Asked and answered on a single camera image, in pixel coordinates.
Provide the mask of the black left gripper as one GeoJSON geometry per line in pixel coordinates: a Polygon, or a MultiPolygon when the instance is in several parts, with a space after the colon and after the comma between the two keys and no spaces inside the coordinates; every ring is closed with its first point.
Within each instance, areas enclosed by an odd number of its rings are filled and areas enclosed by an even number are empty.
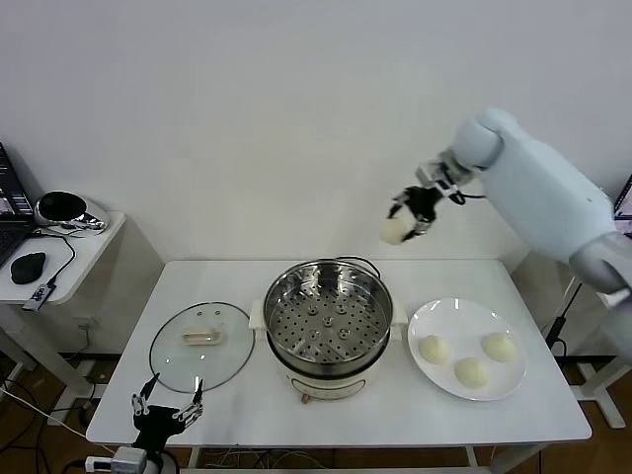
{"type": "Polygon", "coordinates": [[[203,379],[196,377],[196,391],[192,402],[182,409],[148,405],[148,399],[158,382],[156,373],[131,397],[133,424],[138,435],[132,446],[144,450],[163,450],[168,439],[181,434],[186,426],[192,425],[203,412],[203,379]]]}

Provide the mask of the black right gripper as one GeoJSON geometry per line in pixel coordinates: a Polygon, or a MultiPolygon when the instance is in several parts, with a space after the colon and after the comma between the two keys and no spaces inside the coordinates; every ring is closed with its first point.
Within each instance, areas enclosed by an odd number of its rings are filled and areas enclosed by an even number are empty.
{"type": "Polygon", "coordinates": [[[425,235],[436,220],[436,205],[443,195],[436,188],[408,187],[394,199],[387,218],[392,219],[400,211],[406,218],[414,218],[417,222],[401,238],[402,242],[425,235]]]}

